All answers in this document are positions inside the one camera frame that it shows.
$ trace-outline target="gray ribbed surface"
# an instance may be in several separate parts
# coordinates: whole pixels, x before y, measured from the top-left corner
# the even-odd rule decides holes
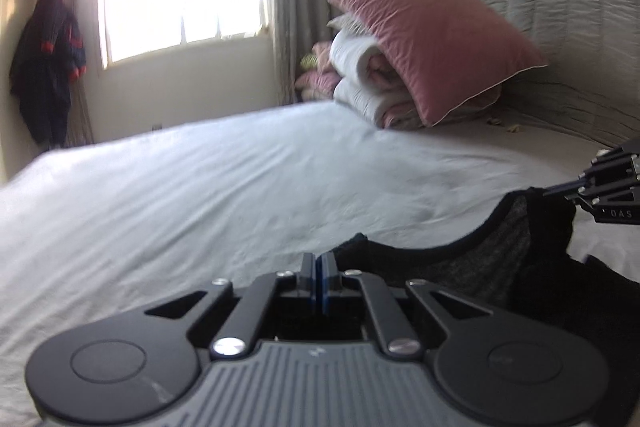
[[[482,0],[525,32],[548,68],[502,102],[607,144],[640,134],[640,0]]]
[[[214,364],[183,403],[140,427],[477,426],[445,405],[416,363],[370,344],[266,343]]]

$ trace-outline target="cream wall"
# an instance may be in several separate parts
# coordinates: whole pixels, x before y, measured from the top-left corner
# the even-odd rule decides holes
[[[22,29],[36,0],[0,0],[0,184],[38,153],[10,93],[9,68]]]
[[[201,42],[102,68],[97,0],[76,0],[88,71],[89,114],[98,141],[277,104],[269,36]]]

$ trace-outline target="metal screw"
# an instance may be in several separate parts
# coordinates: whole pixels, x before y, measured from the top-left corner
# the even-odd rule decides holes
[[[223,357],[234,357],[246,349],[246,344],[235,337],[225,337],[213,344],[213,350]]]
[[[415,355],[420,351],[420,342],[413,339],[396,339],[389,342],[389,351],[395,355]]]

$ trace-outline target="stacked bedding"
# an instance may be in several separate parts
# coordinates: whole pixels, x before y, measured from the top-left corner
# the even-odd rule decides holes
[[[419,128],[411,94],[402,78],[380,51],[376,38],[341,30],[330,59],[343,80],[334,99],[354,108],[365,120],[381,128]]]
[[[474,118],[501,83],[546,66],[517,28],[479,0],[328,0],[344,12],[329,62],[333,98],[380,128]]]

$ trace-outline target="gray headboard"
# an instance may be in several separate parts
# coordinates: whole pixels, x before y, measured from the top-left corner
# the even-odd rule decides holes
[[[607,145],[640,135],[640,0],[482,0],[549,59],[502,103]]]

